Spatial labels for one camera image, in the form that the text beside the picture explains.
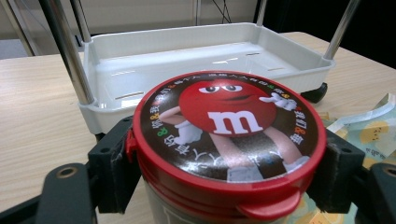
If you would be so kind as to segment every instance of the character's eye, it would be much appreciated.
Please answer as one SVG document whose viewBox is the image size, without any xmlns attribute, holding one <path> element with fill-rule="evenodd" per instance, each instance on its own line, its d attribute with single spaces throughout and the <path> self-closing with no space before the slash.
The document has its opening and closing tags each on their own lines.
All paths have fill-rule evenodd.
<svg viewBox="0 0 396 224">
<path fill-rule="evenodd" d="M 199 91 L 203 93 L 212 93 L 215 91 L 218 91 L 220 87 L 205 87 L 205 88 L 200 88 Z"/>
<path fill-rule="evenodd" d="M 242 90 L 242 87 L 241 87 L 241 86 L 232 86 L 232 85 L 223 86 L 222 88 L 223 88 L 224 90 L 226 90 L 226 91 L 241 91 L 241 90 Z"/>
</svg>

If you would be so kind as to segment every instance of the red plastic lid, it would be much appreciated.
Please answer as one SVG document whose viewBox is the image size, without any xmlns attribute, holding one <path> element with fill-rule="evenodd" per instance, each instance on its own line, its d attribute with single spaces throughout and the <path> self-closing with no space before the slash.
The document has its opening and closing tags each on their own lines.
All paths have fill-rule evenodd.
<svg viewBox="0 0 396 224">
<path fill-rule="evenodd" d="M 134 112 L 133 132 L 143 175 L 169 200 L 258 219 L 295 209 L 326 140 L 299 94 L 224 71 L 158 85 Z"/>
</svg>

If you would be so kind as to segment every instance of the table surface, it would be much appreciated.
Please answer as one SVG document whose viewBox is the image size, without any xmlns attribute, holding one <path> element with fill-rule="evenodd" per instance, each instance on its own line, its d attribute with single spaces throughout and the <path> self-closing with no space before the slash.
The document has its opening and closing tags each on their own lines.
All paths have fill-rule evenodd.
<svg viewBox="0 0 396 224">
<path fill-rule="evenodd" d="M 321 54 L 328 47 L 304 33 L 283 35 Z M 396 70 L 341 48 L 334 59 L 318 112 L 334 118 L 366 112 L 396 92 Z M 96 144 L 60 55 L 0 61 L 0 124 L 0 212 L 40 194 L 52 169 L 85 163 Z M 142 181 L 125 215 L 98 214 L 98 221 L 152 223 Z"/>
</svg>

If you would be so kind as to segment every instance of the metal pole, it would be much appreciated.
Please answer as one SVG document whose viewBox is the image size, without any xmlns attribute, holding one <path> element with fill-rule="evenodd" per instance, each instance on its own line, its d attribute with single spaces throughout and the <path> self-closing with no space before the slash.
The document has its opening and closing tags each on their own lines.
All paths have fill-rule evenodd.
<svg viewBox="0 0 396 224">
<path fill-rule="evenodd" d="M 76 17 L 78 29 L 82 36 L 82 41 L 84 43 L 91 42 L 91 34 L 90 34 L 90 31 L 88 30 L 87 21 L 85 20 L 84 11 L 81 6 L 81 1 L 80 0 L 70 0 L 70 4 L 72 5 L 73 11 L 74 11 L 74 14 Z"/>
<path fill-rule="evenodd" d="M 194 26 L 201 25 L 201 4 L 202 4 L 201 0 L 193 1 L 192 14 L 193 14 Z"/>
<path fill-rule="evenodd" d="M 92 92 L 61 2 L 59 0 L 39 0 L 39 2 L 61 52 L 78 100 L 82 105 L 89 105 L 93 102 Z"/>
<path fill-rule="evenodd" d="M 337 52 L 340 47 L 341 40 L 344 36 L 344 32 L 346 31 L 355 11 L 358 7 L 361 0 L 350 0 L 349 4 L 346 7 L 346 11 L 344 12 L 343 18 L 338 24 L 337 30 L 332 37 L 329 47 L 326 50 L 323 58 L 332 60 L 334 58 L 335 52 Z"/>
<path fill-rule="evenodd" d="M 267 5 L 267 0 L 262 0 L 260 4 L 260 12 L 259 16 L 257 17 L 256 25 L 262 26 L 264 23 L 264 12 L 265 12 L 265 6 Z"/>
</svg>

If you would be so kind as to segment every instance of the plastic container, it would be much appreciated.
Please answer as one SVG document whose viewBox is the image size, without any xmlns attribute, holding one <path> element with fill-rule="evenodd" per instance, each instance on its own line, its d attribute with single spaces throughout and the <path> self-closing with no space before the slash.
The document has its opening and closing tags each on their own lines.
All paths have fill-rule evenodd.
<svg viewBox="0 0 396 224">
<path fill-rule="evenodd" d="M 281 223 L 325 150 L 298 93 L 259 76 L 205 71 L 149 91 L 133 137 L 157 223 Z"/>
<path fill-rule="evenodd" d="M 195 71 L 273 79 L 296 92 L 320 87 L 334 60 L 253 23 L 94 36 L 83 67 L 95 102 L 81 105 L 91 133 L 107 133 L 159 83 Z"/>
</svg>

